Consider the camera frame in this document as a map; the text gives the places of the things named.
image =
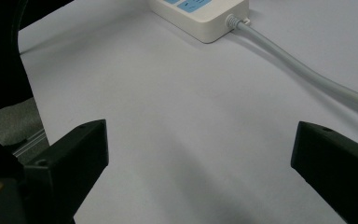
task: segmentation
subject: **white device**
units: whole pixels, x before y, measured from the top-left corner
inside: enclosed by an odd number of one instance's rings
[[[227,17],[247,20],[249,0],[148,0],[150,8],[203,43],[230,32]]]

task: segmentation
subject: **white table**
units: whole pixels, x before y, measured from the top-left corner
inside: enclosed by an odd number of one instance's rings
[[[251,0],[253,27],[358,91],[358,1]],[[212,44],[141,0],[76,0],[20,33],[51,144],[106,119],[87,223],[344,223],[290,167],[300,120],[358,142],[358,109],[241,32]]]

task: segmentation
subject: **power strip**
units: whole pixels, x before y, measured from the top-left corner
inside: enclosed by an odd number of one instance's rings
[[[230,32],[227,17],[247,20],[249,0],[148,0],[150,8],[203,43]]]

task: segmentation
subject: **power cord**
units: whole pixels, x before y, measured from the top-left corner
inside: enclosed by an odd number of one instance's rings
[[[262,46],[268,49],[272,54],[283,60],[285,63],[293,66],[294,69],[302,76],[308,80],[320,85],[327,91],[331,91],[345,99],[348,99],[358,105],[358,92],[353,91],[345,86],[342,86],[335,81],[322,76],[321,74],[313,71],[308,66],[303,64],[301,61],[287,53],[284,49],[270,41],[265,36],[258,33],[255,29],[249,26],[249,21],[241,20],[233,15],[227,17],[227,26],[232,29],[242,30],[246,34],[250,35],[257,41],[259,41]]]

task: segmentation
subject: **gray carpet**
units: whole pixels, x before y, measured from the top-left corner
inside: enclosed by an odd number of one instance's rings
[[[34,98],[0,110],[0,144],[27,140],[14,155],[25,164],[49,147]]]

